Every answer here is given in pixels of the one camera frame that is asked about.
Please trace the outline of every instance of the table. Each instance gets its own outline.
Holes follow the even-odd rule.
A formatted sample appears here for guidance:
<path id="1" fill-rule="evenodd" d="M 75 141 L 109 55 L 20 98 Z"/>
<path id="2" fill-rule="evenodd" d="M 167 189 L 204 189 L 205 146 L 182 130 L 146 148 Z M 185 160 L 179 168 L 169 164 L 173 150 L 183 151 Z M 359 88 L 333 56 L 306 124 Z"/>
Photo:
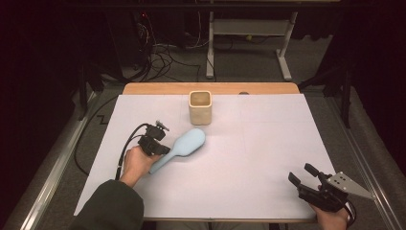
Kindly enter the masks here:
<path id="1" fill-rule="evenodd" d="M 317 0 L 317 2 L 339 2 L 340 0 Z M 315 2 L 315 0 L 226 0 L 226 2 Z M 285 20 L 253 20 L 253 19 L 214 19 L 210 12 L 209 49 L 207 53 L 206 77 L 214 77 L 214 35 L 275 35 L 283 36 L 283 45 L 276 50 L 278 62 L 285 81 L 292 81 L 289 68 L 284 57 L 290 36 L 295 27 L 298 13 L 293 11 Z"/>
<path id="2" fill-rule="evenodd" d="M 213 122 L 200 126 L 206 143 L 191 156 L 172 160 L 137 183 L 134 189 L 145 201 L 145 220 L 314 221 L 313 211 L 297 198 L 296 188 L 287 180 L 288 173 L 316 188 L 318 180 L 303 169 L 305 163 L 316 162 L 323 172 L 334 169 L 304 96 L 289 82 L 128 84 L 116 103 L 76 213 L 103 181 L 114 178 L 115 160 L 141 116 L 155 119 L 162 114 L 157 108 L 166 111 L 162 122 L 169 122 L 170 132 L 161 142 L 164 145 L 192 127 L 184 121 L 187 94 L 198 89 L 214 95 Z M 169 112 L 173 106 L 180 107 L 173 110 L 180 110 L 180 115 Z M 250 112 L 256 109 L 262 112 Z M 233 116 L 236 111 L 238 119 Z M 239 119 L 246 124 L 238 126 Z M 173 120 L 181 121 L 175 126 Z"/>

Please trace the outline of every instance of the person's arm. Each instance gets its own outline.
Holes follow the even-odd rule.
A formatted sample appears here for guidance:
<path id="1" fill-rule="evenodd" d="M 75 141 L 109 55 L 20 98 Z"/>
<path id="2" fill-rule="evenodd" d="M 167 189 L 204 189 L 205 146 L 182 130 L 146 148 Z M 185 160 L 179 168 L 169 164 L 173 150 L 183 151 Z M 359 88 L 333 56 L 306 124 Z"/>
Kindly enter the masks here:
<path id="1" fill-rule="evenodd" d="M 320 208 L 309 204 L 316 212 L 317 221 L 323 230 L 346 230 L 349 214 L 343 208 L 336 213 L 325 212 Z"/>
<path id="2" fill-rule="evenodd" d="M 147 156 L 140 147 L 128 150 L 120 180 L 101 184 L 69 229 L 140 229 L 144 203 L 133 187 L 158 159 L 158 155 Z"/>

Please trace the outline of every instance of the white paper sheet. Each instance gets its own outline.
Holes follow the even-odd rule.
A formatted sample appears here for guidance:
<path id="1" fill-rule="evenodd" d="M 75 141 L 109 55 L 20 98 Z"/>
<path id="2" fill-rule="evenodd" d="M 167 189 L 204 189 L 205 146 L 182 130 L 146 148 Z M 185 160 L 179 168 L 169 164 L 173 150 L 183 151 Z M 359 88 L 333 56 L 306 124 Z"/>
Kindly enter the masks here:
<path id="1" fill-rule="evenodd" d="M 156 120 L 170 129 L 161 143 L 171 148 L 194 127 L 188 95 L 119 97 L 75 215 L 99 185 L 114 179 L 124 143 L 135 127 Z M 175 157 L 135 186 L 144 199 L 146 218 L 314 217 L 288 181 L 289 172 L 316 189 L 320 182 L 305 171 L 305 163 L 325 173 L 334 169 L 304 95 L 213 95 L 212 123 L 197 127 L 206 133 L 202 148 Z"/>

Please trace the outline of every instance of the white metal stand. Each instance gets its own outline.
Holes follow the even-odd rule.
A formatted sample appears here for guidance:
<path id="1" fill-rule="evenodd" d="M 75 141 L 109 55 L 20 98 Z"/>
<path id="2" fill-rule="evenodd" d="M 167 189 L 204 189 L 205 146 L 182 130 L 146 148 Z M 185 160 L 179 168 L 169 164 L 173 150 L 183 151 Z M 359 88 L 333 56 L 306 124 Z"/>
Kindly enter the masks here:
<path id="1" fill-rule="evenodd" d="M 283 78 L 292 81 L 284 57 L 292 35 L 298 13 L 292 12 L 290 20 L 251 20 L 251 19 L 216 19 L 210 12 L 209 24 L 209 50 L 207 54 L 206 77 L 214 77 L 214 35 L 282 35 L 284 37 L 281 49 L 276 51 L 282 70 Z"/>

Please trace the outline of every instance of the dark background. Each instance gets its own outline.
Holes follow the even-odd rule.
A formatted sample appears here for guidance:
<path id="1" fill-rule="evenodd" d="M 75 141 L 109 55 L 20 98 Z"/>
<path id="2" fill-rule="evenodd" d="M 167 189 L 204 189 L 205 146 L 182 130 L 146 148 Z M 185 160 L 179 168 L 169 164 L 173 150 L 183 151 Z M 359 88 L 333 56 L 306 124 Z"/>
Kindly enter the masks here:
<path id="1" fill-rule="evenodd" d="M 343 1 L 343 4 L 354 1 Z M 72 95 L 84 73 L 101 90 L 101 73 L 122 77 L 121 67 L 143 64 L 134 15 L 121 19 L 117 34 L 101 12 L 62 11 L 52 1 L 6 1 L 0 9 L 1 174 L 0 226 L 25 192 L 36 170 L 75 108 Z M 334 35 L 320 71 L 349 58 L 356 88 L 387 149 L 406 173 L 405 85 L 406 10 L 403 1 L 385 1 L 377 11 L 299 13 L 293 38 Z M 202 13 L 202 31 L 208 14 Z M 283 13 L 218 12 L 222 17 L 278 18 Z M 182 47 L 184 32 L 197 35 L 191 12 L 148 12 L 161 37 Z M 125 57 L 124 51 L 137 54 Z M 337 73 L 334 78 L 341 78 Z"/>

